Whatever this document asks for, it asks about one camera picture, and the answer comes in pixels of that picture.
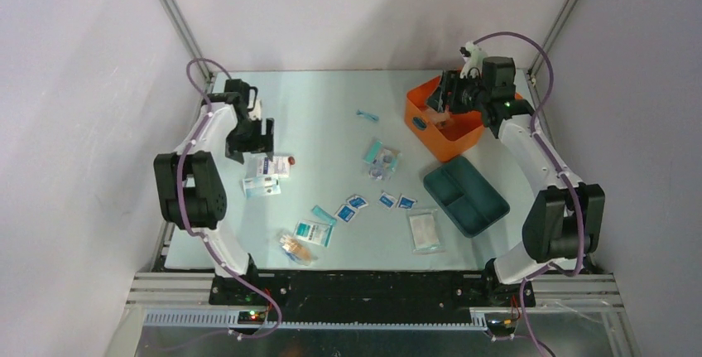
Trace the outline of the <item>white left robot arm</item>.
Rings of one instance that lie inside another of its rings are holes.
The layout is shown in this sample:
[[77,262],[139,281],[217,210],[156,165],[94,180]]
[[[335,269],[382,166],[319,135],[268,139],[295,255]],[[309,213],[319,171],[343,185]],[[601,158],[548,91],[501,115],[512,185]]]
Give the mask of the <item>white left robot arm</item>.
[[173,152],[153,162],[164,220],[201,241],[220,277],[233,277],[229,292],[242,304],[252,304],[262,283],[248,273],[250,254],[223,223],[228,198],[220,163],[245,162],[244,156],[274,153],[273,118],[264,118],[257,87],[229,79],[223,91],[206,94],[197,124]]

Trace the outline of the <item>white medicine packet red cap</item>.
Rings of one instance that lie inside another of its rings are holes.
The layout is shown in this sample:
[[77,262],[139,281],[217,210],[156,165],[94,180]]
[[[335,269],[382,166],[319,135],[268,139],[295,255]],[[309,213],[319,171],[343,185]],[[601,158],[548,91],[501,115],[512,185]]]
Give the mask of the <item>white medicine packet red cap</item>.
[[254,167],[254,176],[278,176],[281,179],[289,178],[291,168],[296,163],[293,156],[259,157]]

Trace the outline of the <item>clear bag tape roll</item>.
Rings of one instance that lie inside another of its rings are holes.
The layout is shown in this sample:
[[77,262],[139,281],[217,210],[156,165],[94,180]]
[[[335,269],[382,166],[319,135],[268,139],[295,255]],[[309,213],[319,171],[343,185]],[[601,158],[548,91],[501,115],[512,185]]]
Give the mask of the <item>clear bag tape roll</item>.
[[385,181],[391,173],[384,166],[371,166],[368,170],[368,176],[374,181]]

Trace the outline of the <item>blue white wipe sachet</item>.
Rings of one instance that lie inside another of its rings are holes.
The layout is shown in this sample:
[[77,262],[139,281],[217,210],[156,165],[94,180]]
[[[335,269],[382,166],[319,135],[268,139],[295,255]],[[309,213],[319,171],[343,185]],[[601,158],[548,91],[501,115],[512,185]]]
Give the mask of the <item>blue white wipe sachet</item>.
[[417,202],[417,199],[411,198],[406,195],[400,195],[397,201],[397,208],[404,210],[411,210]]
[[383,191],[378,198],[378,204],[384,209],[391,210],[397,204],[397,198]]
[[360,195],[351,195],[347,199],[347,204],[354,210],[361,210],[368,206],[368,201]]
[[357,213],[358,211],[351,205],[343,204],[337,209],[335,217],[344,223],[350,223],[355,218]]

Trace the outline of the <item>teal strip packet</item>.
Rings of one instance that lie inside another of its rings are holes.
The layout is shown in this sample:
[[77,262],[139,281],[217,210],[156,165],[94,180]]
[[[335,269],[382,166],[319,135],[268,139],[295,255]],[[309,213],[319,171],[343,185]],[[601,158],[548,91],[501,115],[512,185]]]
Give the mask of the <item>teal strip packet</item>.
[[328,226],[335,226],[337,219],[329,214],[326,210],[322,209],[320,206],[315,205],[311,210],[312,214],[320,220],[320,222],[327,224]]

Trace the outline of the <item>teal white label packet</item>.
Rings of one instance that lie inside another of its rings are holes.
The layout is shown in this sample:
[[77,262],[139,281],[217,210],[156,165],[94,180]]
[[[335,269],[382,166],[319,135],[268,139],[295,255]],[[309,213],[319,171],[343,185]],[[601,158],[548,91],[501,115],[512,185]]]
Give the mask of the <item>teal white label packet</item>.
[[307,243],[327,248],[333,229],[334,228],[329,224],[301,220],[294,228],[293,236]]

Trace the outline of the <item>dark teal divider tray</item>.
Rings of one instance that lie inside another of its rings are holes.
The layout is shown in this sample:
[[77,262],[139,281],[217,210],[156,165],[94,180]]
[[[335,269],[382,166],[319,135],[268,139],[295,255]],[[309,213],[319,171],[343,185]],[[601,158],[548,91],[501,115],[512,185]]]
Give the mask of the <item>dark teal divider tray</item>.
[[510,212],[510,205],[463,156],[438,166],[423,186],[459,232],[473,238]]

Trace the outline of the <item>clear bag teal header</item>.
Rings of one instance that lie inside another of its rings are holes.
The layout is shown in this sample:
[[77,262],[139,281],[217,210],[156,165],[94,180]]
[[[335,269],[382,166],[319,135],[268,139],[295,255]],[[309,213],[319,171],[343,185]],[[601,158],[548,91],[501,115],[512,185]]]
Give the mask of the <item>clear bag teal header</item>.
[[388,147],[380,139],[375,138],[363,154],[363,162],[370,166],[379,166],[384,171],[395,171],[400,157],[399,150]]

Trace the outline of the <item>small teal tube packet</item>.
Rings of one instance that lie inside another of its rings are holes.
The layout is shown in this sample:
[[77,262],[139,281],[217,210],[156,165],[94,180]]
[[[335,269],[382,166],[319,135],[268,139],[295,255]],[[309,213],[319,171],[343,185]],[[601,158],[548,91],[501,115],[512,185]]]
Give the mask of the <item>small teal tube packet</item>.
[[361,118],[365,118],[368,121],[371,121],[373,123],[377,123],[379,121],[379,117],[377,115],[375,115],[373,113],[368,113],[368,112],[360,110],[360,109],[358,109],[356,111],[356,115],[361,117]]

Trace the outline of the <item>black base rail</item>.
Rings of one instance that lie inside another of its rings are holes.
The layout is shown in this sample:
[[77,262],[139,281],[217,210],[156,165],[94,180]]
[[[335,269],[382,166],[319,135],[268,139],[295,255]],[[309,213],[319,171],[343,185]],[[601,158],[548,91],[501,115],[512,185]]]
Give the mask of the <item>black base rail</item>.
[[244,306],[289,324],[466,324],[474,308],[534,307],[530,284],[491,271],[318,271],[255,268],[245,284],[217,275],[211,306]]

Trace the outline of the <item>orange plastic medicine box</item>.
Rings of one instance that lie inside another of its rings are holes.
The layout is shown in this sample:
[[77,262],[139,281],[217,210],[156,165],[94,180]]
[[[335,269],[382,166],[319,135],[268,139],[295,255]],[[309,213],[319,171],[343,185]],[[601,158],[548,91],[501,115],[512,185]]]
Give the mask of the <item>orange plastic medicine box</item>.
[[504,122],[533,113],[515,79],[512,67],[471,67],[465,76],[446,70],[407,92],[405,123],[438,161],[448,162],[485,131],[497,137]]

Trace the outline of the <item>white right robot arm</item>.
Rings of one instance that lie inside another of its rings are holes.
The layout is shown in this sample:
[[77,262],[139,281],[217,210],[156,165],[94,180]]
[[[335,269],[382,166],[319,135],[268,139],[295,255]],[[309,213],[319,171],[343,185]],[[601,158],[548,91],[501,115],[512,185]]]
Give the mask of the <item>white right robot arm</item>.
[[481,65],[445,70],[426,105],[437,113],[478,113],[484,128],[512,154],[534,201],[522,240],[491,264],[481,284],[486,302],[501,306],[514,284],[556,270],[574,277],[599,242],[605,194],[574,174],[547,140],[532,104],[518,97],[513,59],[489,56]]

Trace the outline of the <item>cotton swabs bag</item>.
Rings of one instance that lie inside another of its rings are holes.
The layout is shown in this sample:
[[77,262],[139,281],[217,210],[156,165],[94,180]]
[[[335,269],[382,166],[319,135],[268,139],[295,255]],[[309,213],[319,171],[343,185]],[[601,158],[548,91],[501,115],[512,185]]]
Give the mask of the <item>cotton swabs bag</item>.
[[278,243],[282,252],[294,263],[309,266],[315,260],[315,255],[298,239],[281,233],[278,236]]

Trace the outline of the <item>clear gauze pad packet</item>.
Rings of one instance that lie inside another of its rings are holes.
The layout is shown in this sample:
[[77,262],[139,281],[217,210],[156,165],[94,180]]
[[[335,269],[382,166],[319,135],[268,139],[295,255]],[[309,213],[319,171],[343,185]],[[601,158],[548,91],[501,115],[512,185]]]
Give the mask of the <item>clear gauze pad packet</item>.
[[406,217],[411,233],[413,253],[433,254],[444,251],[444,244],[437,224],[437,209],[410,210]]

